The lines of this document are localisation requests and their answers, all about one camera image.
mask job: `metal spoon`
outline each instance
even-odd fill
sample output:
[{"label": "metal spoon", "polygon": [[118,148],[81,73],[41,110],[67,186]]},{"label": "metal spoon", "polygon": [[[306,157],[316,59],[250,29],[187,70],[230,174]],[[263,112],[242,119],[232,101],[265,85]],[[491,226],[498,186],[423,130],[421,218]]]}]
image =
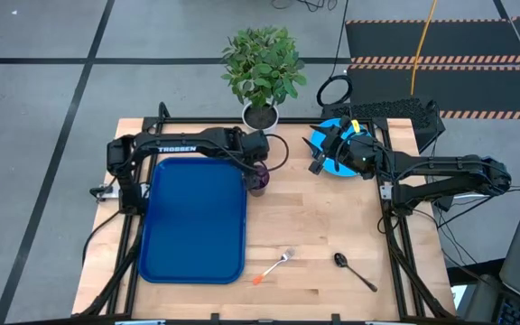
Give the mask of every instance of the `metal spoon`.
[{"label": "metal spoon", "polygon": [[346,267],[348,270],[350,270],[353,274],[355,274],[358,277],[358,279],[362,280],[362,282],[365,283],[367,285],[367,287],[370,290],[372,290],[373,293],[378,291],[378,289],[376,288],[376,286],[374,284],[372,284],[367,279],[365,279],[360,274],[358,274],[357,271],[352,269],[352,267],[348,266],[347,257],[344,256],[343,254],[341,254],[341,253],[335,254],[334,263],[336,263],[336,266],[338,266],[338,267]]}]

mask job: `orange handle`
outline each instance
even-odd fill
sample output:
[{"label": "orange handle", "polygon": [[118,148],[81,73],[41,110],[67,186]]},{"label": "orange handle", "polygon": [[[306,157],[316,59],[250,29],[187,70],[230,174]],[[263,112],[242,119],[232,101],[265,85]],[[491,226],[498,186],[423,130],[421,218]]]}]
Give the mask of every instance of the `orange handle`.
[{"label": "orange handle", "polygon": [[262,280],[264,280],[264,275],[260,274],[257,277],[255,277],[254,280],[252,280],[252,283],[254,285],[258,285],[258,284],[260,284],[262,282]]}]

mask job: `concrete floor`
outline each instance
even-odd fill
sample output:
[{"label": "concrete floor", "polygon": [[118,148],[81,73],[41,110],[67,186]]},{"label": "concrete floor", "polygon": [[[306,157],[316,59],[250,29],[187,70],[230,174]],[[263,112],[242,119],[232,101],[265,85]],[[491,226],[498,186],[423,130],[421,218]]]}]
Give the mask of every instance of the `concrete floor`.
[{"label": "concrete floor", "polygon": [[[504,0],[520,15],[520,0]],[[0,58],[85,58],[106,0],[0,0]],[[347,19],[424,19],[431,0],[353,0]],[[99,58],[218,57],[240,28],[286,25],[304,57],[333,57],[342,2],[309,13],[269,1],[116,0]],[[490,0],[441,0],[435,19],[498,18]],[[348,56],[346,40],[341,57]],[[283,116],[318,116],[314,94],[330,65],[308,65],[309,85]],[[0,297],[9,276],[82,65],[0,65]],[[219,79],[219,65],[94,66],[79,105],[7,322],[70,315],[81,248],[95,202],[88,189],[105,170],[105,144],[120,117],[148,116],[165,101],[173,116],[239,116],[240,105]],[[342,88],[328,96],[337,98]],[[520,184],[520,121],[445,120],[437,154],[477,153],[505,162]],[[520,193],[492,200],[451,223],[478,261],[503,257],[520,217]],[[443,247],[456,256],[446,238]]]}]

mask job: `plastic tray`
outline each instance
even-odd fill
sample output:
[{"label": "plastic tray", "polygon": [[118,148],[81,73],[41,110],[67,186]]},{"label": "plastic tray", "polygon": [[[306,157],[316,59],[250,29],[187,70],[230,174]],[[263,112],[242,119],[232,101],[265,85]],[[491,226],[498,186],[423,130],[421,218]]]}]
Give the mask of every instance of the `plastic tray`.
[{"label": "plastic tray", "polygon": [[153,175],[140,254],[150,283],[231,283],[244,269],[242,173],[210,158],[168,158]]}]

